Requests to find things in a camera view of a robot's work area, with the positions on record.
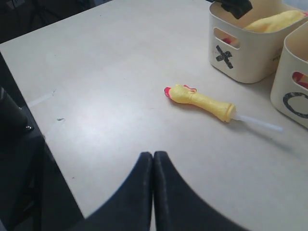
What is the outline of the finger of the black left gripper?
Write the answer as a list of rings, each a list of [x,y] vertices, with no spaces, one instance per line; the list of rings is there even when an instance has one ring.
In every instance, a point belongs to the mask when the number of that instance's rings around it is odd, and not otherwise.
[[[207,0],[210,3],[219,2],[221,7],[230,12],[234,18],[240,19],[253,9],[250,0]]]

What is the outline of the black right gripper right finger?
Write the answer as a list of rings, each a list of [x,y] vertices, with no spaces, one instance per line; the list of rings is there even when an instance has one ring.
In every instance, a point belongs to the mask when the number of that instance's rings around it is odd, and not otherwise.
[[[154,153],[154,212],[158,231],[244,231],[202,200],[163,151]]]

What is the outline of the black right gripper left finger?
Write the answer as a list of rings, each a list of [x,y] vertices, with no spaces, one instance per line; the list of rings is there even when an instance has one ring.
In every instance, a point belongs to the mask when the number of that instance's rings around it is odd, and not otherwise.
[[[153,156],[140,154],[118,190],[88,218],[69,231],[148,231],[152,219]]]

